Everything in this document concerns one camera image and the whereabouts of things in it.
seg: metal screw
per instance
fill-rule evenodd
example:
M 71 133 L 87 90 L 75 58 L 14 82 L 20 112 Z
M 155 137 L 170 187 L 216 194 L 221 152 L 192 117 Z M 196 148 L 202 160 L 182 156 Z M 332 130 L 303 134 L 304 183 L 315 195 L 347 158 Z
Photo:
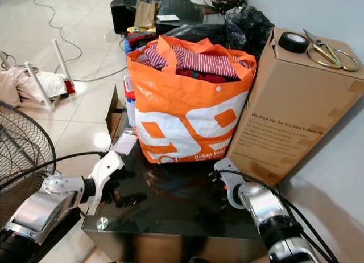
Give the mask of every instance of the metal screw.
M 108 225 L 109 225 L 109 220 L 105 217 L 100 218 L 96 222 L 96 227 L 98 230 L 105 230 Z

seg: black plastic bag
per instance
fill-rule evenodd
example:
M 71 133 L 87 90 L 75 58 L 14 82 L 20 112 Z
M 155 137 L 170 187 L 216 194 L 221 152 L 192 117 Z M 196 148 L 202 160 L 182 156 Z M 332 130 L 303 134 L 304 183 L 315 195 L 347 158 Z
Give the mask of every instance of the black plastic bag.
M 243 4 L 226 12 L 224 25 L 183 25 L 164 35 L 195 43 L 208 38 L 213 44 L 245 51 L 258 60 L 273 27 L 261 11 Z
M 211 43 L 224 45 L 226 41 L 226 25 L 183 25 L 165 33 L 164 35 L 197 43 L 208 38 Z
M 243 4 L 226 12 L 225 48 L 242 50 L 260 57 L 274 25 L 255 7 Z

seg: orange shopping bag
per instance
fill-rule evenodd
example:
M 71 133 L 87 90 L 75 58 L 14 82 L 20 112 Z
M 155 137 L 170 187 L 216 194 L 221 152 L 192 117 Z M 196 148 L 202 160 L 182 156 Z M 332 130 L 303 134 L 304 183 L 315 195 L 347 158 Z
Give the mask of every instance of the orange shopping bag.
M 138 63 L 146 48 L 167 61 L 162 71 Z M 225 55 L 240 81 L 213 84 L 177 75 L 177 58 L 171 46 L 208 55 Z M 221 159 L 234 134 L 255 75 L 255 57 L 226 50 L 208 39 L 191 43 L 160 36 L 144 50 L 127 55 L 135 93 L 135 123 L 140 145 L 151 163 L 193 162 Z M 244 61 L 247 67 L 237 63 Z

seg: black speaker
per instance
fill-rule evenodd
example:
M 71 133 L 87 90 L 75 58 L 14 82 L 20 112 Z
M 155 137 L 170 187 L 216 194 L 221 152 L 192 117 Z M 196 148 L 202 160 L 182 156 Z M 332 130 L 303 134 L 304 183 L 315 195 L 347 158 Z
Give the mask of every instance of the black speaker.
M 110 6 L 116 34 L 126 32 L 127 28 L 134 26 L 135 12 L 125 7 L 124 0 L 113 0 Z

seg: brown paper bag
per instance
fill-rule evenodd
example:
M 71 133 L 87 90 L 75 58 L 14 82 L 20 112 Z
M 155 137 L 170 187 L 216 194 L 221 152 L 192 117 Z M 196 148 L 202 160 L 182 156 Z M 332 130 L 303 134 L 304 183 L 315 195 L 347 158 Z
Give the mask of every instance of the brown paper bag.
M 157 4 L 145 3 L 143 1 L 138 2 L 136 8 L 134 25 L 143 28 L 155 27 L 155 15 L 157 12 Z

